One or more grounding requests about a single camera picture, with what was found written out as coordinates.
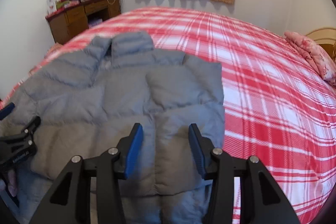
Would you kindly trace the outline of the person's left hand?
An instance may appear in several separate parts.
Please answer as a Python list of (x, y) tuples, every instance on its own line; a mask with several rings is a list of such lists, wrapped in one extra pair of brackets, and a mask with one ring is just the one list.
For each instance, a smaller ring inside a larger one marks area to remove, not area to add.
[(12, 197), (16, 197), (18, 186), (15, 171), (13, 169), (9, 170), (6, 177), (7, 182), (5, 182), (3, 179), (0, 179), (0, 191), (3, 192), (4, 190), (8, 189), (10, 195)]

